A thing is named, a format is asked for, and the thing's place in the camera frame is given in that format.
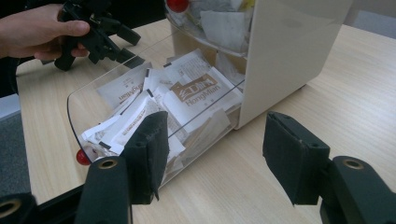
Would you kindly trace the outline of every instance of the light wood surface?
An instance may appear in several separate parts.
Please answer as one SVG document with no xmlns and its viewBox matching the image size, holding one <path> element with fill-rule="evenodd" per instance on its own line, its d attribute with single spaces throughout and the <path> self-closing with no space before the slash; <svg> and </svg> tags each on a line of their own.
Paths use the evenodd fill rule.
<svg viewBox="0 0 396 224">
<path fill-rule="evenodd" d="M 170 35 L 166 21 L 153 25 L 138 31 L 142 45 Z M 395 60 L 396 40 L 343 26 L 321 74 L 271 110 L 297 119 L 332 148 L 331 158 L 369 162 L 396 191 Z M 19 68 L 29 175 L 39 203 L 84 183 L 87 167 L 75 160 L 66 99 L 114 65 L 87 61 L 67 73 L 37 61 Z M 265 117 L 226 135 L 162 187 L 158 202 L 134 206 L 134 223 L 320 223 L 319 207 L 293 207 L 269 171 L 262 156 Z"/>
</svg>

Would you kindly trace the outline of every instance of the human hand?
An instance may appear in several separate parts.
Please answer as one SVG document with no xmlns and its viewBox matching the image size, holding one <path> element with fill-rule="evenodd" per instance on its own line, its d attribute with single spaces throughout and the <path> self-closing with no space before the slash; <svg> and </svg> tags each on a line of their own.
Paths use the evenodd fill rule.
<svg viewBox="0 0 396 224">
<path fill-rule="evenodd" d="M 90 31 L 85 21 L 58 21 L 62 5 L 51 4 L 0 19 L 0 58 L 35 56 L 53 60 L 62 56 L 67 36 L 82 36 Z M 78 45 L 72 56 L 84 57 L 88 51 Z"/>
</svg>

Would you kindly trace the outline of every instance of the floor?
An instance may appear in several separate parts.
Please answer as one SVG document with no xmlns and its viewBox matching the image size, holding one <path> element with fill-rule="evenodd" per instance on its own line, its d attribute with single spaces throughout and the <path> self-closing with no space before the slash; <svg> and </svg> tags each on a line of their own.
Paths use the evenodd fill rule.
<svg viewBox="0 0 396 224">
<path fill-rule="evenodd" d="M 345 24 L 396 39 L 396 18 L 393 17 L 362 11 Z M 30 183 L 21 113 L 17 111 L 0 118 L 0 197 L 28 191 Z"/>
</svg>

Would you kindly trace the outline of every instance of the pile of packets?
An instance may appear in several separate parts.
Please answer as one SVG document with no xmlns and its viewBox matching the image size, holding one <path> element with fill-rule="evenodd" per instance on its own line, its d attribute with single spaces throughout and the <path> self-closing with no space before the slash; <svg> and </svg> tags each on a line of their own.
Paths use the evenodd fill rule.
<svg viewBox="0 0 396 224">
<path fill-rule="evenodd" d="M 242 103 L 243 82 L 243 75 L 220 52 L 215 66 L 199 49 L 162 69 L 143 63 L 96 89 L 113 113 L 83 132 L 80 141 L 88 143 L 84 150 L 92 161 L 118 156 L 146 116 L 167 111 L 168 166 L 172 164 L 167 173 L 178 170 L 183 160 L 200 153 L 190 148 L 198 148 L 202 140 L 213 142 L 230 129 L 227 114 Z"/>
<path fill-rule="evenodd" d="M 189 0 L 183 12 L 166 5 L 167 18 L 201 43 L 246 56 L 254 0 Z"/>
</svg>

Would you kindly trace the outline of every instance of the red round object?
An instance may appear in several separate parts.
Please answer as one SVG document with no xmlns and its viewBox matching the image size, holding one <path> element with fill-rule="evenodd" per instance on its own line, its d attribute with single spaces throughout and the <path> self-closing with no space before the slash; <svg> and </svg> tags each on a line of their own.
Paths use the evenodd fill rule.
<svg viewBox="0 0 396 224">
<path fill-rule="evenodd" d="M 89 164 L 91 164 L 90 160 L 87 158 L 87 156 L 85 155 L 84 151 L 82 151 L 82 149 L 80 149 L 77 152 L 76 160 L 81 165 L 89 165 Z"/>
<path fill-rule="evenodd" d="M 189 7 L 189 0 L 166 0 L 166 5 L 168 5 L 172 11 L 180 13 L 184 12 L 187 7 Z"/>
</svg>

